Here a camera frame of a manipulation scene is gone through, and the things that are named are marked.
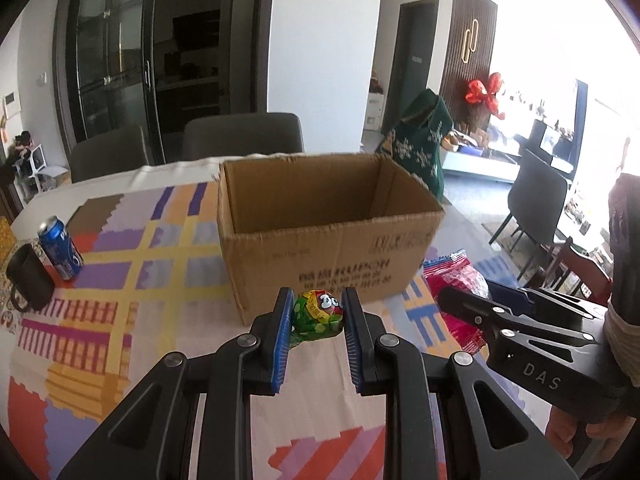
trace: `red snack bag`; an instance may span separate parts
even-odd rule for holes
[[[484,276],[474,269],[464,250],[424,262],[422,275],[436,303],[438,303],[438,294],[447,285],[483,298],[489,298],[489,287]],[[473,355],[486,344],[482,339],[482,332],[477,327],[469,325],[451,314],[442,311],[440,314],[449,333],[463,351]]]

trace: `white box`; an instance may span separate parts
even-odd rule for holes
[[[383,94],[369,94],[367,111],[364,116],[364,130],[379,130],[382,126],[382,108],[385,105]]]

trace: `pepsi can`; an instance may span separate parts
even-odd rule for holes
[[[60,277],[65,281],[75,278],[84,261],[62,220],[57,216],[47,218],[40,224],[38,238]]]

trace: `red bow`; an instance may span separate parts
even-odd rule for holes
[[[489,76],[489,81],[486,87],[479,79],[473,79],[473,81],[469,81],[468,92],[465,95],[465,100],[470,105],[477,105],[485,102],[489,111],[498,119],[503,120],[505,118],[504,112],[498,111],[498,99],[495,97],[501,87],[502,76],[499,72],[494,72]]]

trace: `green dress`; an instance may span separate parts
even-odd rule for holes
[[[442,98],[426,89],[420,92],[377,148],[416,174],[442,202],[444,176],[440,160],[440,142],[453,126]]]

